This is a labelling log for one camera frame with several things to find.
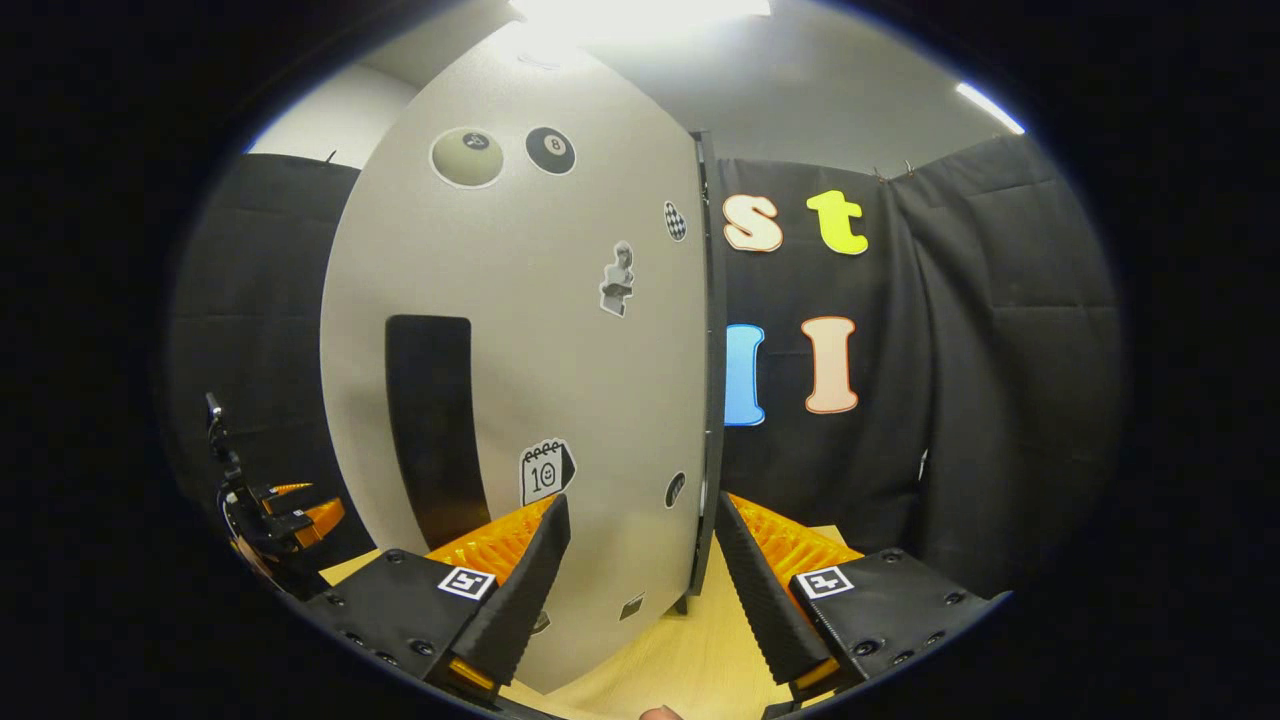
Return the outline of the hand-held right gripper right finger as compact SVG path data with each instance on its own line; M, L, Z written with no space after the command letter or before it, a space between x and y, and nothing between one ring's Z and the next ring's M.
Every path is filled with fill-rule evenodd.
M932 656L1007 598L972 592L897 547L861 553L727 492L716 538L771 676L794 706Z

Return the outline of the black cabinet door handle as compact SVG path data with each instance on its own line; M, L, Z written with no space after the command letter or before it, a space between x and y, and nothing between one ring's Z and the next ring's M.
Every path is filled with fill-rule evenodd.
M413 519L434 550L488 524L475 436L472 327L462 316L385 323L390 432Z

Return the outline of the light grey cabinet door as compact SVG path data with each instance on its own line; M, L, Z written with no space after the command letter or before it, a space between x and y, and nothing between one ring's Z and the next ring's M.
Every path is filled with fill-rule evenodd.
M586 53L511 23L430 81L340 215L320 369L335 457L380 548L430 550L390 432L385 323L472 327L492 519L553 495L571 542L517 680L548 694L689 587L707 402L690 133Z

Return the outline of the black backdrop cloth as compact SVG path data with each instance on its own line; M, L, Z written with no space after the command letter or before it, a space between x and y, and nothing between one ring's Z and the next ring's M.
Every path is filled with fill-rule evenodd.
M1126 397L1117 292L1068 182L1024 138L888 182L721 158L783 243L730 250L727 319L763 332L764 418L724 432L726 492L856 550L896 546L975 592L1029 580L1112 479ZM186 495L212 514L204 396L250 470L342 495L323 409L323 277L353 167L248 154L177 277L164 396Z

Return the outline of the large ceiling light panel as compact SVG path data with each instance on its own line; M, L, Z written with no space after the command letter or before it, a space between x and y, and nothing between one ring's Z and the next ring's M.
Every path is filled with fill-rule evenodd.
M662 38L772 15L771 0L507 0L529 24L584 42Z

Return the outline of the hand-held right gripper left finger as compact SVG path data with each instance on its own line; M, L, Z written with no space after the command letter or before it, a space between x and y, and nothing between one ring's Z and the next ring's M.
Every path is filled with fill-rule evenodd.
M433 553L388 550L303 611L375 664L492 706L515 678L570 542L570 501L553 495Z

